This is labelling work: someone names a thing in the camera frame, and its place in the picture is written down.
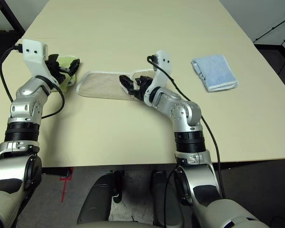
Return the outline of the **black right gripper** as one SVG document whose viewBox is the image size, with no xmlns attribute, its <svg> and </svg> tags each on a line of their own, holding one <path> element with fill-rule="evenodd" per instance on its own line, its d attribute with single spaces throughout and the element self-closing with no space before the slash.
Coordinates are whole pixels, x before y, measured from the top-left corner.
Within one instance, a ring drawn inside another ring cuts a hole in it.
<svg viewBox="0 0 285 228">
<path fill-rule="evenodd" d="M 119 81 L 125 89 L 128 89 L 128 95 L 143 101 L 145 92 L 151 85 L 153 79 L 149 76 L 140 76 L 139 78 L 136 78 L 135 82 L 139 87 L 138 89 L 134 89 L 133 81 L 127 75 L 119 75 Z"/>
</svg>

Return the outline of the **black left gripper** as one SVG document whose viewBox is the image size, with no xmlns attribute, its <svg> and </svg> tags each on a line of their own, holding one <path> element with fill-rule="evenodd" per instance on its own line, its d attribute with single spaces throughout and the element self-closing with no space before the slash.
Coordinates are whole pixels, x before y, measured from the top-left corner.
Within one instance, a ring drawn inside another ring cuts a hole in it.
<svg viewBox="0 0 285 228">
<path fill-rule="evenodd" d="M 51 75 L 57 80 L 59 84 L 63 83 L 66 79 L 66 75 L 72 77 L 78 70 L 80 66 L 80 59 L 74 59 L 69 68 L 59 67 L 57 62 L 59 54 L 51 54 L 48 56 L 48 60 L 45 61 L 46 66 L 51 68 Z"/>
</svg>

